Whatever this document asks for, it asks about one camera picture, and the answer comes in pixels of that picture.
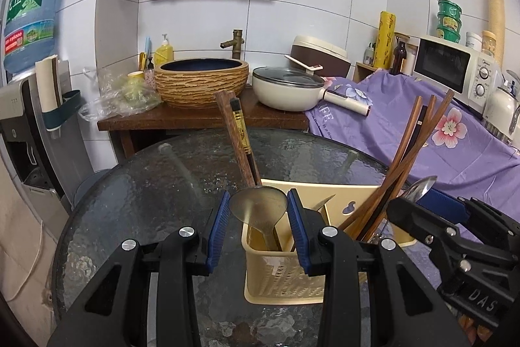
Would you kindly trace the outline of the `small metal spoon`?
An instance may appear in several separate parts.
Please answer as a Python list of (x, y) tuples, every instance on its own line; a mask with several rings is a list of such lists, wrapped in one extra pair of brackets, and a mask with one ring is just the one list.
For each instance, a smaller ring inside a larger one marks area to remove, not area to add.
[(433, 188), (436, 181), (436, 175), (417, 180), (415, 183), (411, 184), (411, 186), (405, 190), (401, 196), (402, 198), (405, 198), (405, 200), (417, 204), (417, 202), (421, 200), (421, 198), (423, 198), (423, 196), (426, 195), (431, 188)]

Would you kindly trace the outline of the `brown wooden chopstick pair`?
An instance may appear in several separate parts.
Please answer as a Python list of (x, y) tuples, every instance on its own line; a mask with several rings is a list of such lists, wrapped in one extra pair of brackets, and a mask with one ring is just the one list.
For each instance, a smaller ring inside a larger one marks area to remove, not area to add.
[(419, 119), (416, 122), (411, 140), (405, 150), (405, 155), (401, 163), (397, 166), (395, 173), (390, 176), (390, 185), (385, 193), (378, 199), (378, 202), (371, 208), (369, 213), (363, 218), (359, 217), (359, 221), (356, 221), (344, 231), (353, 240), (368, 241), (370, 237), (374, 235), (375, 230), (384, 219), (389, 201), (397, 197), (401, 188), (406, 183), (421, 148), (430, 137), (440, 119), (444, 116), (448, 106), (451, 104), (454, 94), (452, 90), (448, 90), (439, 107), (436, 107), (437, 98), (435, 95), (431, 96), (427, 106), (423, 105), (422, 100)]

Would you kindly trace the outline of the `translucent plastic spoon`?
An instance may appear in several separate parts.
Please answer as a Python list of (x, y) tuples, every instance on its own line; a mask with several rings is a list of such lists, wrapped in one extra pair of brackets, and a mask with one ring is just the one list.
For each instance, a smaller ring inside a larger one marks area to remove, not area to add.
[(231, 196), (229, 208), (243, 224), (263, 235), (268, 250), (282, 250), (276, 225), (286, 213), (287, 198), (283, 191), (268, 186), (244, 188)]

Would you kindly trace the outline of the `black gold-tipped chopstick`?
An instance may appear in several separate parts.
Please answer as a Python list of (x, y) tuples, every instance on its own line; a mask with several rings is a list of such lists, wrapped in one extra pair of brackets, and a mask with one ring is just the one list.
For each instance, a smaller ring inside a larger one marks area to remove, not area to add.
[(241, 108), (240, 100), (236, 97), (231, 98), (230, 107), (232, 109), (232, 114), (234, 117), (234, 122), (238, 129), (242, 149), (245, 152), (247, 161), (249, 163), (249, 168), (250, 168), (251, 174), (253, 176), (254, 183), (257, 186), (261, 186), (262, 180), (260, 177), (259, 170), (257, 169), (254, 154), (253, 154), (250, 142), (249, 142), (249, 135), (248, 135), (248, 131), (247, 131), (247, 126), (246, 126), (243, 110)]

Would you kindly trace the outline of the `white electric kettle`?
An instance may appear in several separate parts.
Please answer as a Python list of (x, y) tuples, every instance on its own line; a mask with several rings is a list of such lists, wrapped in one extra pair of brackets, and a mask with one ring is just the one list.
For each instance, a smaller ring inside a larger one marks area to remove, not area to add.
[(494, 137), (512, 145), (519, 122), (519, 75), (512, 70), (507, 75), (488, 98), (482, 123)]

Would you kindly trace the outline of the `white microwave oven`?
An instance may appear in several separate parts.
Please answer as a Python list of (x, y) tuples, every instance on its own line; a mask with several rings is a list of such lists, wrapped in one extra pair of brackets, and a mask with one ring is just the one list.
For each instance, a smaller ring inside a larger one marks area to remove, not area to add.
[(459, 103), (479, 115), (503, 82), (492, 56), (434, 36), (420, 38), (412, 75), (444, 92), (451, 89)]

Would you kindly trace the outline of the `grey water dispenser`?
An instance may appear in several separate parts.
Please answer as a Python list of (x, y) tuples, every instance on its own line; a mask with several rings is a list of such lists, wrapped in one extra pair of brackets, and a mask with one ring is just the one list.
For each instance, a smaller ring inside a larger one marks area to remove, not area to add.
[(78, 115), (47, 131), (36, 76), (26, 71), (1, 88), (1, 135), (22, 197), (47, 233), (58, 239), (78, 188), (93, 175)]

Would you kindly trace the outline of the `yellow foil roll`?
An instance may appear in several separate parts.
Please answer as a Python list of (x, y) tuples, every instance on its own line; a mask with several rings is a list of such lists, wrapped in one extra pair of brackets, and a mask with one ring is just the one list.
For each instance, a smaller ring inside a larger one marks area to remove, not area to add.
[(382, 11), (373, 60), (373, 66), (377, 69), (388, 70), (390, 68), (395, 27), (396, 16), (393, 13)]

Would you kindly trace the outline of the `clear plastic bag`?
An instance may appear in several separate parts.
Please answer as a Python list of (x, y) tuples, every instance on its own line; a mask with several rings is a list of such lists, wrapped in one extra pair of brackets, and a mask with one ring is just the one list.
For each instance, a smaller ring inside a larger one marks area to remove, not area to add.
[(80, 107), (78, 114), (86, 122), (99, 122), (145, 113), (161, 103), (161, 95), (145, 80), (144, 71), (115, 77), (109, 73), (101, 79), (99, 97)]

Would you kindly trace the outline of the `dark wooden counter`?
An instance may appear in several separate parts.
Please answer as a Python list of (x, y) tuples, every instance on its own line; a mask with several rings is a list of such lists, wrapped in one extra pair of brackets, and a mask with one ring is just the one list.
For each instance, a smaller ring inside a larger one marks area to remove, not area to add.
[[(248, 86), (240, 94), (240, 103), (249, 127), (282, 128), (306, 131), (308, 119), (304, 113), (288, 113), (261, 104)], [(98, 130), (109, 133), (120, 161), (135, 153), (184, 133), (221, 128), (224, 122), (218, 108), (176, 109), (163, 103), (145, 113), (115, 116), (97, 122)]]

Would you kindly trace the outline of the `brown rice cooker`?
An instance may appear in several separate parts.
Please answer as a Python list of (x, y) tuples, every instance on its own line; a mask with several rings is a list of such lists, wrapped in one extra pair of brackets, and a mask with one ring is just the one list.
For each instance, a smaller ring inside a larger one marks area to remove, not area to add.
[(311, 36), (297, 35), (290, 56), (307, 66), (321, 65), (317, 74), (322, 77), (347, 77), (351, 67), (343, 48)]

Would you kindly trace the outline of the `woven pattern basin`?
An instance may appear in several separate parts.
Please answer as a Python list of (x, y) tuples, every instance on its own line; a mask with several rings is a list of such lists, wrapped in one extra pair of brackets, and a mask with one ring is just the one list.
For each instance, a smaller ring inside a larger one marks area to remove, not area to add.
[(185, 59), (162, 64), (154, 77), (157, 92), (170, 107), (207, 109), (216, 106), (216, 92), (244, 90), (249, 65), (236, 59)]

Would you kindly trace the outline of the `paper cup holder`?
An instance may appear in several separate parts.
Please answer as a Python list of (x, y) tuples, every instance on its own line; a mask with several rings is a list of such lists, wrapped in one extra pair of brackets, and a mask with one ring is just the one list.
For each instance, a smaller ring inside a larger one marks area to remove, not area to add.
[(35, 76), (44, 128), (58, 139), (63, 125), (78, 115), (81, 93), (71, 88), (69, 64), (58, 55), (37, 61)]

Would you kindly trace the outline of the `yellow soap bottle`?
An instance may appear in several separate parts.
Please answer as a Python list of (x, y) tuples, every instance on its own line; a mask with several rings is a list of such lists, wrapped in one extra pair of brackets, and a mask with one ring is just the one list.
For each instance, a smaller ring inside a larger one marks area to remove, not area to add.
[(160, 46), (155, 50), (153, 56), (154, 67), (158, 69), (161, 65), (165, 63), (169, 63), (174, 60), (174, 49), (173, 46), (169, 43), (169, 39), (167, 34), (164, 33), (162, 35), (163, 40)]

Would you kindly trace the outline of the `brass faucet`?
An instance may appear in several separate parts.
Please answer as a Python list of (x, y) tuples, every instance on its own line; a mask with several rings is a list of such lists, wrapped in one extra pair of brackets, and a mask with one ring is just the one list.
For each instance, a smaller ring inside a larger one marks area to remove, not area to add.
[(222, 43), (219, 44), (219, 46), (222, 49), (231, 48), (232, 58), (235, 60), (240, 60), (242, 45), (244, 43), (245, 43), (245, 40), (243, 39), (243, 30), (234, 29), (233, 38), (231, 40), (223, 41)]

